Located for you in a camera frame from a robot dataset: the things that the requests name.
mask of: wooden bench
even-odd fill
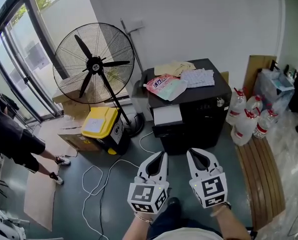
[[[285,210],[281,178],[266,138],[254,136],[236,150],[245,178],[253,227],[259,230]]]

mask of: plastic bottle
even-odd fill
[[[277,122],[278,114],[274,110],[266,109],[261,113],[258,121],[258,125],[255,128],[253,135],[259,139],[262,139],[266,134],[268,129]]]
[[[226,117],[226,121],[232,126],[235,124],[240,113],[245,109],[247,103],[247,98],[243,90],[237,90],[236,88],[234,88],[234,90],[235,93],[232,94],[229,111]]]
[[[262,108],[263,108],[262,97],[260,95],[252,96],[251,98],[249,98],[245,108],[248,111],[252,111],[255,108],[258,108],[259,111],[262,111]]]
[[[231,130],[231,137],[236,145],[243,146],[248,143],[258,124],[259,115],[258,108],[253,111],[244,109]]]

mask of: bottle label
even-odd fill
[[[267,131],[268,131],[268,130],[264,130],[264,129],[259,125],[259,123],[258,123],[258,125],[257,125],[257,130],[258,130],[260,133],[262,133],[262,134],[266,134]]]
[[[233,111],[233,110],[230,110],[230,113],[229,113],[229,115],[232,116],[233,118],[234,118],[234,117],[237,117],[239,114],[240,114],[240,113],[235,112],[235,111]]]
[[[234,126],[234,134],[239,139],[242,139],[242,137],[243,137],[243,134],[240,133],[235,126]]]

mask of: jeans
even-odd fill
[[[192,219],[181,218],[181,206],[178,203],[173,203],[161,213],[152,225],[149,227],[147,240],[152,240],[167,231],[177,230],[180,228],[196,228],[212,231],[222,237],[218,231],[204,226]]]

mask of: black shirt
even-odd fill
[[[5,108],[6,103],[0,98],[0,152],[12,157],[13,153],[21,152],[18,145],[23,129],[3,112]]]

